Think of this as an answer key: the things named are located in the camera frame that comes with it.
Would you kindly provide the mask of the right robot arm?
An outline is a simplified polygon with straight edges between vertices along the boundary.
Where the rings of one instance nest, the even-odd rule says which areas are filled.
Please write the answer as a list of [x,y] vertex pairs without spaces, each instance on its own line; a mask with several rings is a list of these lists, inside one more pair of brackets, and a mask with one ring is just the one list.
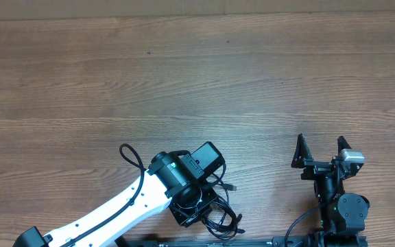
[[[337,155],[329,162],[316,161],[302,133],[297,137],[292,168],[302,170],[303,180],[313,181],[318,206],[295,220],[284,236],[285,246],[367,246],[365,219],[369,200],[355,193],[347,193],[344,181],[357,175],[365,163],[364,155],[351,148],[343,136],[337,138]],[[290,237],[294,227],[315,212],[320,213],[321,227],[305,237]]]

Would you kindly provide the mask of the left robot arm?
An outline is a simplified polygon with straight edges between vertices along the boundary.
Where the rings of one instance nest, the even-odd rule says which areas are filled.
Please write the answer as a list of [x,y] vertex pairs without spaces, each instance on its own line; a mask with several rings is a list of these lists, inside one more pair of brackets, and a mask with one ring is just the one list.
[[47,234],[33,226],[17,237],[14,247],[108,246],[165,209],[188,227],[211,211],[215,194],[206,179],[224,164],[208,144],[193,153],[161,152],[128,188],[94,211]]

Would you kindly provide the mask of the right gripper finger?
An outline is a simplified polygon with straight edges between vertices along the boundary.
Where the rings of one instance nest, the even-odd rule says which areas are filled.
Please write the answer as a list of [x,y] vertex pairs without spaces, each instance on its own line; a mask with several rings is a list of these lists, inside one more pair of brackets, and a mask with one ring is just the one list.
[[292,168],[305,168],[313,161],[310,149],[307,146],[305,136],[300,133],[297,137],[296,151],[291,162]]
[[337,138],[337,153],[343,154],[346,150],[350,150],[351,147],[348,142],[345,140],[344,136],[340,136]]

